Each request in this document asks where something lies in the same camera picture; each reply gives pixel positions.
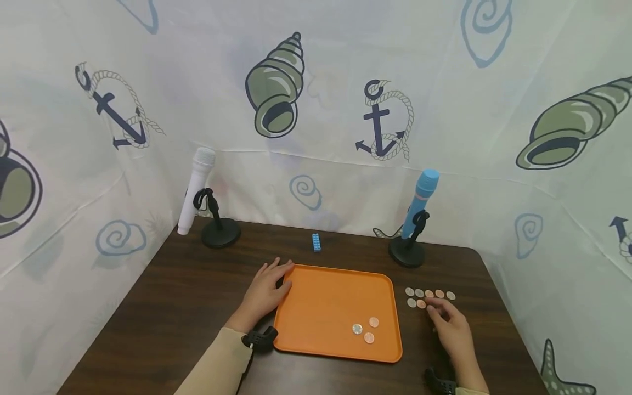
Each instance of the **left hand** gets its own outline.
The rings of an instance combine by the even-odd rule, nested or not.
[[[246,291],[241,305],[226,322],[227,328],[242,333],[252,331],[257,322],[273,311],[288,294],[292,281],[285,281],[279,289],[276,288],[276,283],[292,270],[294,263],[289,260],[286,264],[279,265],[280,261],[281,258],[277,257],[271,265],[266,262],[261,266]]]

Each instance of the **sleeve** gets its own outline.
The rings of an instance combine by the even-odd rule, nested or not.
[[[486,392],[474,391],[473,389],[461,388],[456,389],[456,395],[489,395]]]
[[[244,335],[222,328],[174,395],[235,395],[252,356]]]

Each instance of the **blue lego brick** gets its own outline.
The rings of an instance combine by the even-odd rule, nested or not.
[[[314,252],[320,252],[320,236],[318,236],[318,233],[312,233],[312,244]]]

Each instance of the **orange tray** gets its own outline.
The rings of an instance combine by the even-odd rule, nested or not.
[[[279,351],[395,363],[402,355],[391,279],[383,274],[295,265],[292,289],[279,305],[274,327]],[[368,321],[379,319],[373,328]],[[353,325],[362,325],[360,335]],[[364,334],[375,336],[373,344]]]

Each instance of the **round stand base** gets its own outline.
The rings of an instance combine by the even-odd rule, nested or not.
[[[202,244],[209,248],[224,248],[232,245],[239,236],[241,228],[239,224],[230,218],[222,218],[224,229],[217,230],[215,220],[202,228]]]
[[[425,253],[421,243],[414,242],[413,246],[406,249],[409,239],[396,237],[389,244],[389,255],[403,267],[419,267],[423,264]]]

